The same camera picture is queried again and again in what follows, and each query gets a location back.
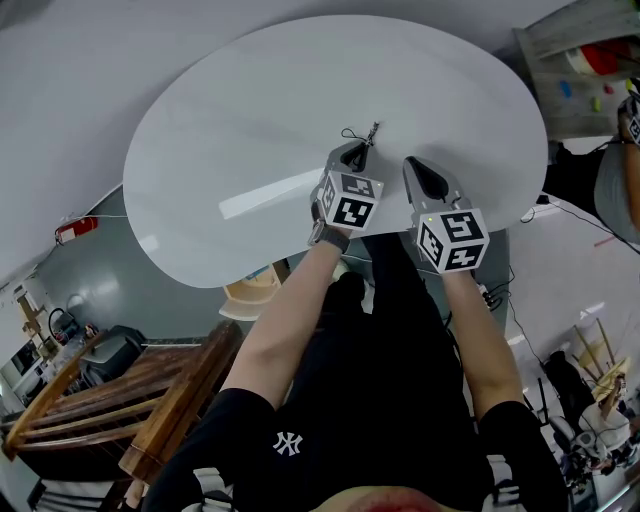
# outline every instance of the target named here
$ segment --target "wooden chair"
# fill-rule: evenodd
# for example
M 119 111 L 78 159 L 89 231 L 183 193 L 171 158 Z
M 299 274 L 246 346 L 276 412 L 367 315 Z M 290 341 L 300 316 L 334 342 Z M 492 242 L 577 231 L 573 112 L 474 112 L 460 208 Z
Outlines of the wooden chair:
M 242 340 L 224 322 L 197 347 L 148 347 L 121 377 L 61 396 L 79 375 L 91 340 L 15 421 L 3 446 L 41 478 L 67 481 L 122 479 L 151 483 L 222 385 Z

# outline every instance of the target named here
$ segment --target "wooden pole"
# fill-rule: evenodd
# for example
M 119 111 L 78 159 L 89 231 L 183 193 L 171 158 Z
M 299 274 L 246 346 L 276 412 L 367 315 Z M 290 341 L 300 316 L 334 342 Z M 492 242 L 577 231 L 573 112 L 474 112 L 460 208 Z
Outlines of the wooden pole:
M 598 383 L 598 378 L 593 374 L 593 372 L 591 370 L 589 370 L 589 368 L 585 368 L 584 366 L 582 366 L 580 364 L 580 359 L 578 359 L 575 355 L 571 354 L 571 357 L 573 357 L 576 361 L 576 363 L 578 363 L 578 366 L 580 366 L 580 368 L 582 368 L 585 372 L 587 372 L 589 374 L 589 376 L 593 379 L 593 382 L 595 382 L 596 384 Z
M 611 358 L 611 366 L 615 366 L 616 360 L 613 357 L 613 352 L 611 351 L 611 345 L 609 345 L 609 338 L 607 338 L 607 333 L 604 332 L 604 327 L 602 327 L 602 323 L 600 323 L 600 319 L 596 318 L 596 322 L 598 322 L 598 327 L 600 327 L 600 332 L 602 333 L 602 337 L 604 338 L 604 342 L 607 345 L 607 350 L 609 351 L 609 357 Z

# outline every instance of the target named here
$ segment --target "table top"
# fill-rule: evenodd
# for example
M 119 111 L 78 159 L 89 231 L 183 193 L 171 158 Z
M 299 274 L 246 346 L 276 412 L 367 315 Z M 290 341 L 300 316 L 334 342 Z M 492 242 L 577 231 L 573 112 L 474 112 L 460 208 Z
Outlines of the table top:
M 540 193 L 542 117 L 502 62 L 407 21 L 307 18 L 213 52 L 149 109 L 124 171 L 135 236 L 160 269 L 199 288 L 303 251 L 313 184 L 226 220 L 219 204 L 319 173 L 346 142 L 343 128 L 366 136 L 374 121 L 381 124 L 367 171 L 385 187 L 366 234 L 410 227 L 407 156 L 454 173 L 490 231 L 517 222 Z

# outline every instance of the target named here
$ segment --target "white wall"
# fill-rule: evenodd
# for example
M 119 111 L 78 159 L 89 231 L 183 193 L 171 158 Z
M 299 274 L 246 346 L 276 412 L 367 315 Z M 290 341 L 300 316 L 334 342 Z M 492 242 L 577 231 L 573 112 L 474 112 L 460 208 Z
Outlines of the white wall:
M 281 21 L 375 14 L 489 51 L 569 0 L 19 0 L 0 30 L 0 276 L 122 179 L 138 122 L 185 68 Z
M 22 331 L 25 318 L 20 310 L 20 305 L 13 299 L 13 290 L 19 284 L 20 281 L 12 281 L 0 293 L 0 367 L 10 361 L 15 353 L 29 341 L 29 337 Z M 5 378 L 11 381 L 13 376 L 8 374 L 5 375 Z

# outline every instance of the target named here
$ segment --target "floor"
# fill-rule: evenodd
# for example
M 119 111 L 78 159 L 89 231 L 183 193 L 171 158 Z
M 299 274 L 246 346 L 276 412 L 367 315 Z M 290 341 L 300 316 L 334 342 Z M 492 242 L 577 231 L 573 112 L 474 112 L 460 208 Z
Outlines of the floor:
M 600 142 L 570 141 L 567 148 L 584 153 Z M 560 205 L 599 224 L 570 204 Z M 507 317 L 505 336 L 517 359 L 525 396 L 534 407 L 541 407 L 537 384 L 541 378 L 551 415 L 561 415 L 562 410 L 536 356 L 544 360 L 561 347 L 567 355 L 579 356 L 583 348 L 572 330 L 574 324 L 587 339 L 595 340 L 595 318 L 599 318 L 616 361 L 631 359 L 628 396 L 637 395 L 640 386 L 640 372 L 635 371 L 640 362 L 640 256 L 617 240 L 595 246 L 608 238 L 607 233 L 553 207 L 530 223 L 509 228 L 510 261 L 515 272 L 511 301 L 526 339 L 514 321 L 513 310 Z M 543 434 L 559 454 L 551 428 L 545 427 Z M 602 504 L 625 485 L 624 471 L 616 469 L 608 477 L 597 476 L 594 483 Z

